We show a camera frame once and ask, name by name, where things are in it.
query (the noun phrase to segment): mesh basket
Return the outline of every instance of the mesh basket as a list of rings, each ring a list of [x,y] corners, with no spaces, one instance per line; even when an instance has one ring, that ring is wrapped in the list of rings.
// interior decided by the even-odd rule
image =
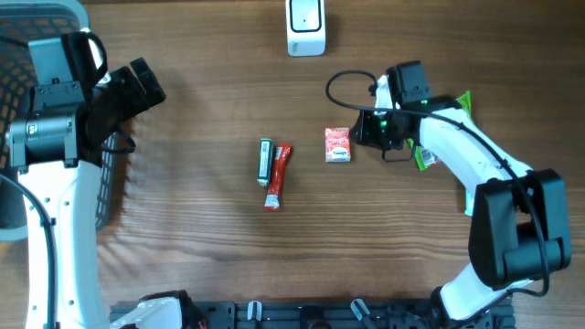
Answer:
[[[75,0],[58,1],[4,1],[0,2],[0,36],[22,41],[58,37],[90,27],[90,19],[83,6]],[[22,106],[30,87],[37,83],[35,69],[27,49],[0,42],[0,170],[16,178],[10,168],[9,150],[5,134]],[[116,148],[115,135],[104,146]],[[112,195],[114,154],[102,154],[101,189],[96,209],[96,228],[108,222]],[[0,181],[0,241],[23,239],[27,236],[27,217],[22,195],[12,186]]]

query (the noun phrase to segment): wooden table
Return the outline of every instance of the wooden table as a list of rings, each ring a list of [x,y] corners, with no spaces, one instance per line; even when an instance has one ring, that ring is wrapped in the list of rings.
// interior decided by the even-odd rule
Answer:
[[[478,125],[517,159],[566,180],[573,257],[543,299],[514,299],[518,328],[585,323],[585,6],[538,1],[327,0],[327,50],[286,51],[284,2],[88,5],[111,69],[144,57],[167,100],[126,125],[111,223],[99,234],[107,305],[187,289],[246,302],[427,297],[468,262],[463,187],[443,165],[384,164],[354,146],[324,162],[337,71],[422,60],[435,94],[472,92]],[[371,104],[367,80],[335,94]],[[261,137],[294,146],[283,209],[264,211]],[[0,327],[22,327],[27,244],[0,245]]]

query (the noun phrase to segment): small red box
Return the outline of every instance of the small red box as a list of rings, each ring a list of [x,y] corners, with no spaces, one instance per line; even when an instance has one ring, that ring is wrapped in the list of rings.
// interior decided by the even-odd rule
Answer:
[[[325,128],[325,161],[349,162],[349,128]]]

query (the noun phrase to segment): food wrapper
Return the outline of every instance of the food wrapper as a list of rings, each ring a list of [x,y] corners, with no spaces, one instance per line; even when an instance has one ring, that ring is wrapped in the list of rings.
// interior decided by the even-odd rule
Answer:
[[[268,187],[268,195],[264,203],[266,210],[280,210],[281,209],[281,193],[284,183],[284,169],[286,163],[291,157],[293,146],[287,143],[279,143],[276,147],[274,155],[274,164],[272,166],[272,178]]]
[[[350,160],[349,128],[326,128],[325,161],[349,162]]]
[[[258,163],[258,183],[261,186],[268,186],[272,172],[272,140],[262,138],[260,140],[260,162]]]

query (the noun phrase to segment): white device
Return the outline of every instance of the white device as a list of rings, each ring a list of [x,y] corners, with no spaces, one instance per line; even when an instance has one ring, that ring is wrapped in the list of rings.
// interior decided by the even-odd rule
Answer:
[[[286,38],[293,57],[325,52],[324,0],[286,0]]]

